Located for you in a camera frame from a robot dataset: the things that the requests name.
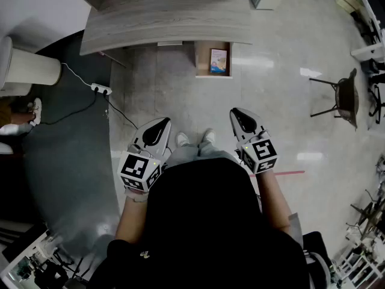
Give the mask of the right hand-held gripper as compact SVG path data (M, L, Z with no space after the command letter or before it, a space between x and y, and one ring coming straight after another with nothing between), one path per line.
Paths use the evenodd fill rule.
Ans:
M260 174L274 168L277 152L269 132L263 127L262 119L249 110L230 110L230 122L238 142L238 158L252 174Z

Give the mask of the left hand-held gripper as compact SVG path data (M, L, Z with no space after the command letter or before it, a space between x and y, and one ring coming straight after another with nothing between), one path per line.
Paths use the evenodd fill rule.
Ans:
M167 117L152 120L137 129L134 143L122 152L117 169L125 188L149 192L164 173L164 154L170 133L171 120Z

